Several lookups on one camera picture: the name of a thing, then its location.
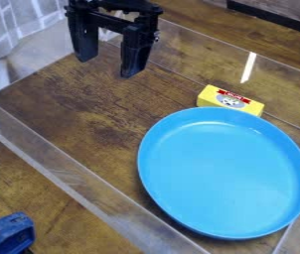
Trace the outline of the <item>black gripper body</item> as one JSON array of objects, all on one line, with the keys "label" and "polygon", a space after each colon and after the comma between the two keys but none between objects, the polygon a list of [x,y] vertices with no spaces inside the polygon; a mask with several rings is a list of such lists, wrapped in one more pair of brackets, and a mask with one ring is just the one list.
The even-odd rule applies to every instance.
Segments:
[{"label": "black gripper body", "polygon": [[72,24],[86,29],[103,28],[122,33],[133,26],[155,32],[163,9],[150,0],[68,0],[66,14],[74,18]]}]

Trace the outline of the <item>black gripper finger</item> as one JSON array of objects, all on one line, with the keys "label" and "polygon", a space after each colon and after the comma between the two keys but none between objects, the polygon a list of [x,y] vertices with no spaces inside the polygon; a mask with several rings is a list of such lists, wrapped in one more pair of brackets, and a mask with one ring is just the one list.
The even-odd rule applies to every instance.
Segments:
[{"label": "black gripper finger", "polygon": [[153,45],[159,40],[158,22],[137,19],[122,35],[121,76],[129,78],[146,67]]},{"label": "black gripper finger", "polygon": [[67,12],[75,56],[84,63],[98,55],[98,25],[91,14]]}]

